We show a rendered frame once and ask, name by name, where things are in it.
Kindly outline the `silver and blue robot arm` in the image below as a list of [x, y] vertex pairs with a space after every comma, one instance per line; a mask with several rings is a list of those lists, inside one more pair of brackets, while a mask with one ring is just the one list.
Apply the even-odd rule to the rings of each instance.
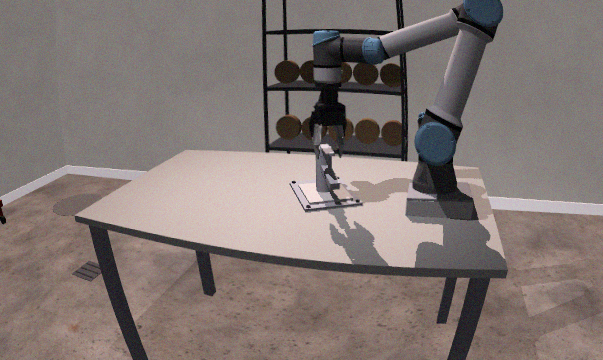
[[500, 0], [463, 0], [447, 14], [376, 39], [340, 37], [338, 31], [316, 31], [312, 45], [314, 80], [339, 83], [343, 74], [339, 68], [341, 62], [381, 64], [386, 59], [458, 35], [436, 100], [418, 115], [415, 147], [419, 156], [412, 182], [413, 189], [419, 192], [452, 193], [457, 189], [452, 157], [463, 128], [461, 116], [486, 44], [493, 41], [502, 16]]

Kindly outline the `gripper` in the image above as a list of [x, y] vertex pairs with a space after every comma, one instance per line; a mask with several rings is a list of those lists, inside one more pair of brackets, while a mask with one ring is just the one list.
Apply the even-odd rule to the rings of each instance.
[[[345, 142], [345, 129], [347, 125], [346, 121], [346, 106], [342, 103], [338, 102], [338, 90], [341, 87], [341, 82], [328, 84], [330, 86], [326, 86], [327, 83], [317, 83], [315, 82], [315, 87], [322, 88], [322, 100], [320, 102], [315, 103], [315, 110], [311, 111], [311, 117], [309, 119], [309, 128], [311, 133], [311, 138], [313, 142], [314, 152], [316, 158], [319, 159], [319, 146], [321, 144], [321, 133], [323, 132], [323, 126], [333, 126], [334, 131], [337, 133], [338, 142], [338, 154], [339, 158], [341, 158], [344, 148]], [[330, 89], [330, 90], [327, 90]], [[336, 89], [336, 90], [335, 90]], [[327, 103], [326, 103], [326, 90], [327, 90]], [[332, 91], [333, 91], [333, 104], [332, 104]], [[325, 103], [324, 96], [325, 94]], [[319, 107], [317, 106], [319, 105]], [[340, 106], [338, 106], [340, 105]], [[322, 107], [322, 108], [321, 108]], [[321, 123], [320, 123], [320, 113], [322, 111]], [[322, 132], [320, 133], [320, 130]], [[341, 131], [341, 133], [340, 133]], [[343, 137], [343, 140], [342, 140]]]

